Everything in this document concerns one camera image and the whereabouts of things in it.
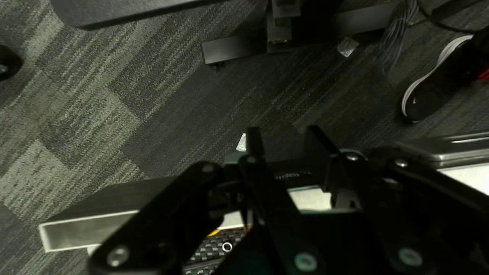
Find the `chair caster wheel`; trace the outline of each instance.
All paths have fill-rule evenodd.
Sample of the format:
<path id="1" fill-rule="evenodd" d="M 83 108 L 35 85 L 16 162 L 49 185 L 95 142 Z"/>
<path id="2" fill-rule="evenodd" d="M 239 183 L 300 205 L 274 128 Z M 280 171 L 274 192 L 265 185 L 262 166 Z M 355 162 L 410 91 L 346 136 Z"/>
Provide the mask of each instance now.
<path id="1" fill-rule="evenodd" d="M 0 44 L 0 81 L 13 78 L 22 67 L 22 59 L 6 46 Z"/>

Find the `gray carpet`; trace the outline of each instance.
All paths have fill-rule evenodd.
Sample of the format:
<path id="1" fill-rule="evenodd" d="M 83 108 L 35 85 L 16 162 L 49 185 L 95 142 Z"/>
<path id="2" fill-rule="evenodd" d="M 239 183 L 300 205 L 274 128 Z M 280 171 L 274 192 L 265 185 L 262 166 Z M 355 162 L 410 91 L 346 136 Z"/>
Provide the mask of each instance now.
<path id="1" fill-rule="evenodd" d="M 259 1 L 231 0 L 103 30 L 65 26 L 48 0 L 0 1 L 0 43 L 25 58 L 0 82 L 0 273 L 83 273 L 84 252 L 43 253 L 37 224 L 97 189 L 222 160 L 249 125 L 285 157 L 311 124 L 341 146 L 489 128 L 489 88 L 457 95 L 419 125 L 398 117 L 408 82 L 457 33 L 408 32 L 390 75 L 375 46 L 346 59 L 314 46 L 204 65 L 201 43 L 233 33 Z M 453 18 L 489 23 L 486 3 Z"/>

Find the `floor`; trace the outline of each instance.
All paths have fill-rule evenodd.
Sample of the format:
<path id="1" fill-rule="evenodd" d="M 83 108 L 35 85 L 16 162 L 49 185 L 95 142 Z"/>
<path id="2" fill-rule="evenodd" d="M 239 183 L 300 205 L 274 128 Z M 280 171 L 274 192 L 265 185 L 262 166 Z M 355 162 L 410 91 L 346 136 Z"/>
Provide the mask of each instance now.
<path id="1" fill-rule="evenodd" d="M 340 146 L 489 128 L 489 88 L 473 87 L 428 120 L 408 125 L 398 102 L 428 72 L 453 32 L 408 32 L 382 75 L 366 46 L 344 58 L 327 46 L 213 69 L 201 43 L 233 33 L 260 9 L 231 0 L 101 30 L 65 26 L 48 0 L 0 1 L 0 43 L 25 58 L 0 82 L 0 273 L 84 273 L 84 252 L 43 253 L 37 224 L 97 189 L 222 160 L 259 125 L 271 159 L 311 124 Z M 489 21 L 488 4 L 453 18 Z"/>

